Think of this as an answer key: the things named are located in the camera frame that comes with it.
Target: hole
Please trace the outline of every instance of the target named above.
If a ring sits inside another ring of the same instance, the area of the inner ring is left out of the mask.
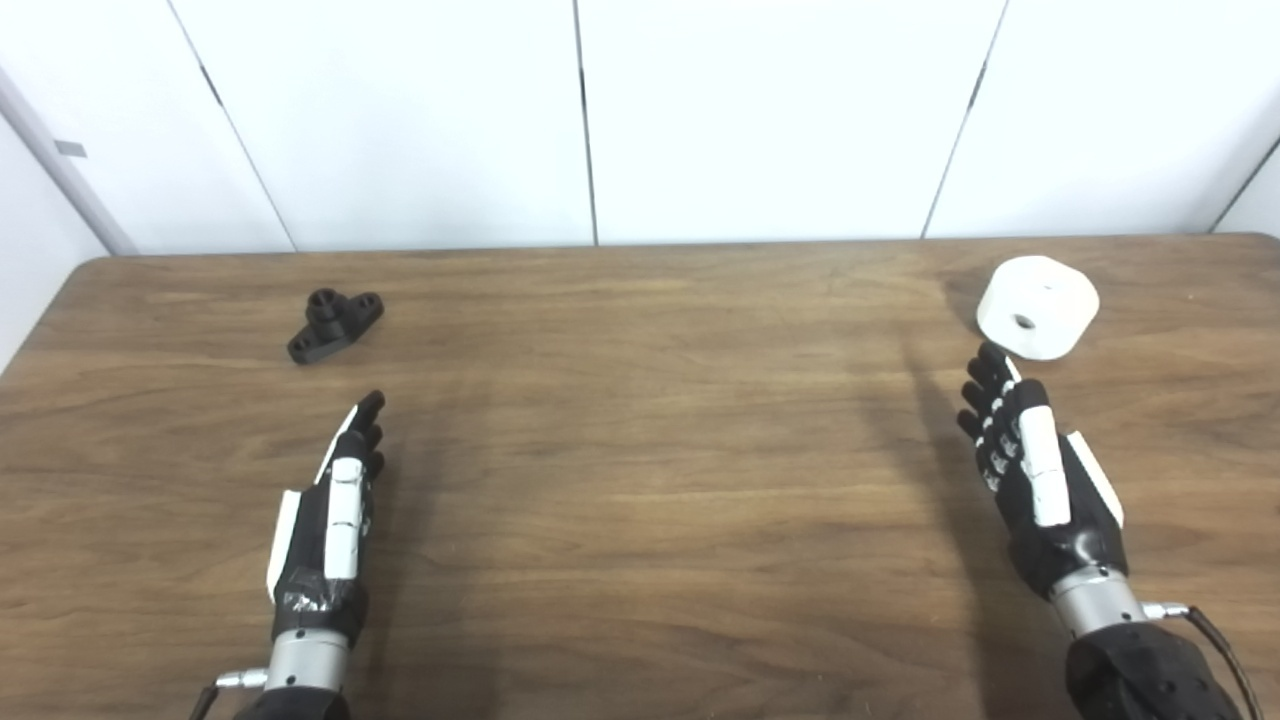
[[[316,307],[324,307],[325,305],[333,305],[333,300],[337,296],[338,296],[338,293],[335,293],[334,291],[332,291],[329,288],[317,290],[317,291],[315,291],[315,292],[311,293],[311,304],[315,305]]]

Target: white plastic panel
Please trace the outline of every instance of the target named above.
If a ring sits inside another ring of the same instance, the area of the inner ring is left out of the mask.
[[[600,242],[920,237],[1000,0],[579,0]]]
[[[1280,135],[1280,4],[1014,0],[928,236],[1204,232]]]
[[[0,370],[67,275],[81,263],[105,254],[84,220],[0,118],[0,287],[5,296]]]
[[[302,250],[591,243],[571,0],[179,0]]]
[[[1280,237],[1280,152],[1274,152],[1231,210],[1217,232],[1265,232]]]
[[[164,0],[0,0],[0,68],[138,251],[292,250]]]

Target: robotic hand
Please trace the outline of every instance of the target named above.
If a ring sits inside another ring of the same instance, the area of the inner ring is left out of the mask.
[[[223,688],[264,688],[237,720],[347,720],[347,655],[365,626],[369,593],[360,582],[372,520],[371,483],[383,469],[376,424],[385,400],[374,391],[338,428],[315,482],[285,491],[268,562],[275,603],[271,661],[220,675],[201,693],[192,720]]]
[[[1009,527],[1009,556],[1053,605],[1073,643],[1066,687],[1087,720],[1239,720],[1192,642],[1149,623],[1187,616],[1228,657],[1251,715],[1257,701],[1225,638],[1197,609],[1138,602],[1129,588],[1124,510],[1080,433],[1062,436],[1048,395],[995,343],[969,361],[957,418]]]

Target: white cylinder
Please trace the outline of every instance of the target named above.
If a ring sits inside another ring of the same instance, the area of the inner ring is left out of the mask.
[[[1005,260],[978,304],[978,327],[988,340],[1027,360],[1056,360],[1098,314],[1098,291],[1084,273],[1052,258]]]

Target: black flange mount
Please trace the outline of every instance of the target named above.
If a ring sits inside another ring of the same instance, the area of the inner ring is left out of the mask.
[[[352,299],[320,288],[307,297],[307,327],[289,341],[289,357],[298,365],[323,360],[360,340],[383,316],[383,299],[362,292]]]

